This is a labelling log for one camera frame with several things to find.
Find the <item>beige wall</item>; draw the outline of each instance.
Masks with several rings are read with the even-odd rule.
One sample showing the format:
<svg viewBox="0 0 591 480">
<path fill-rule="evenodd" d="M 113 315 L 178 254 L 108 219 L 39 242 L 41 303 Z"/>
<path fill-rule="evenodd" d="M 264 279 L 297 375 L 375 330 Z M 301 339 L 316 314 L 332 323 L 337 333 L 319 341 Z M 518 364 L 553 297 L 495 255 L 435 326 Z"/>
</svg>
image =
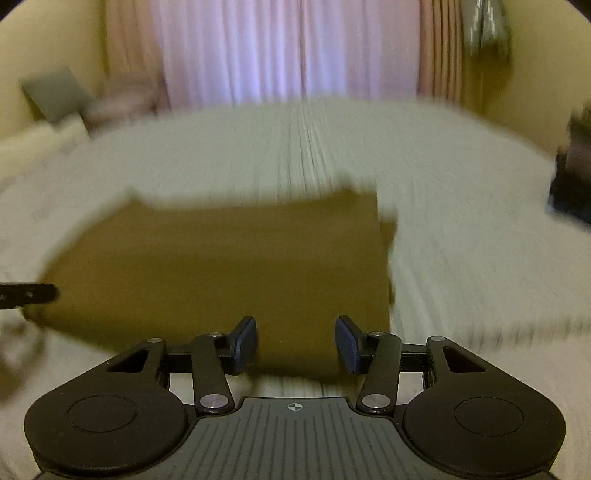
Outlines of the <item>beige wall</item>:
<svg viewBox="0 0 591 480">
<path fill-rule="evenodd" d="M 483 114 L 553 153 L 568 140 L 572 110 L 591 99 L 591 23 L 566 0 L 504 4 L 512 61 L 510 68 L 486 62 Z M 479 75 L 467 81 L 479 90 Z"/>
<path fill-rule="evenodd" d="M 0 138 L 33 121 L 18 80 L 68 65 L 96 93 L 105 73 L 103 0 L 25 0 L 0 22 Z"/>
</svg>

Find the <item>black circular disc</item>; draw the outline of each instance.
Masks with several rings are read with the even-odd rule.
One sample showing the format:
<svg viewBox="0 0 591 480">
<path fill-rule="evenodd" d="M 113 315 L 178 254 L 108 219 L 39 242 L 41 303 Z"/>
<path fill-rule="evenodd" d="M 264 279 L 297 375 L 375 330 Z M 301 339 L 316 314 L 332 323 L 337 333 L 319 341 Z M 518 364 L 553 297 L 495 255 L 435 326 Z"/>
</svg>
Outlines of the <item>black circular disc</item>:
<svg viewBox="0 0 591 480">
<path fill-rule="evenodd" d="M 175 448 L 186 429 L 183 403 L 156 386 L 94 395 L 53 391 L 25 417 L 25 434 L 38 463 L 74 476 L 141 469 Z"/>
<path fill-rule="evenodd" d="M 508 435 L 523 424 L 523 414 L 519 407 L 495 397 L 464 400 L 454 413 L 456 421 L 462 427 L 485 437 Z"/>
<path fill-rule="evenodd" d="M 416 396 L 402 427 L 430 462 L 460 476 L 483 477 L 549 467 L 566 429 L 558 408 L 520 382 L 487 385 L 465 377 Z"/>
<path fill-rule="evenodd" d="M 80 430 L 106 433 L 129 425 L 137 414 L 137 405 L 128 398 L 94 395 L 74 403 L 68 411 L 68 418 Z"/>
</svg>

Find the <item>white curtain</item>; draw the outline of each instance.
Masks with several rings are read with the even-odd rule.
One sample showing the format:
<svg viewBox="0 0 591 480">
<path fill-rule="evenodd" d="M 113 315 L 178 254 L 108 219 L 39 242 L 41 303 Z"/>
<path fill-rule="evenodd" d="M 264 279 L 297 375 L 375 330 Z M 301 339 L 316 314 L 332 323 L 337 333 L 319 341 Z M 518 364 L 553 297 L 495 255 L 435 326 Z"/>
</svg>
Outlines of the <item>white curtain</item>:
<svg viewBox="0 0 591 480">
<path fill-rule="evenodd" d="M 174 108 L 415 95 L 419 0 L 152 0 Z"/>
</svg>

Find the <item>bed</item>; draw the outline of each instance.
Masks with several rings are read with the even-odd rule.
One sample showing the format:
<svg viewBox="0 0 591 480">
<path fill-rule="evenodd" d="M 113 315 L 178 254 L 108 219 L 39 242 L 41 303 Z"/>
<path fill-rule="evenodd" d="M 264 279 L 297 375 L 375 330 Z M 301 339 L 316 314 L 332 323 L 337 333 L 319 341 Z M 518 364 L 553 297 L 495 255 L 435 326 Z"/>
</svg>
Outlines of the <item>bed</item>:
<svg viewBox="0 0 591 480">
<path fill-rule="evenodd" d="M 105 131 L 0 184 L 0 281 L 34 281 L 61 245 L 130 189 L 147 201 L 315 196 L 336 180 L 374 186 L 396 214 L 391 330 L 444 335 L 540 390 L 567 422 L 553 471 L 591 477 L 591 236 L 546 209 L 551 158 L 443 104 L 313 100 L 175 113 Z M 37 469 L 22 432 L 39 396 L 110 352 L 4 311 L 0 478 Z M 231 384 L 252 392 L 248 379 Z M 187 402 L 190 383 L 172 389 Z M 399 401 L 420 387 L 403 382 Z M 259 395 L 337 388 L 269 378 Z"/>
</svg>

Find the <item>folded brown cloth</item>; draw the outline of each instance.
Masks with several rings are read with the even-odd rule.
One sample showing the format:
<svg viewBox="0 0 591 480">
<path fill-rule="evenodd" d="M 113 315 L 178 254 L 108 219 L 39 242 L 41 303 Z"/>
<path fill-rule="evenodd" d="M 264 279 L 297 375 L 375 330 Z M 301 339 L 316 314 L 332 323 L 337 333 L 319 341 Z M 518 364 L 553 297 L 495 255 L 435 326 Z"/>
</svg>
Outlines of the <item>folded brown cloth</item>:
<svg viewBox="0 0 591 480">
<path fill-rule="evenodd" d="M 389 329 L 388 247 L 375 194 L 153 209 L 131 202 L 87 230 L 40 281 L 60 299 L 38 323 L 122 348 L 149 337 L 186 343 L 256 318 L 256 370 L 333 381 L 335 319 Z"/>
</svg>

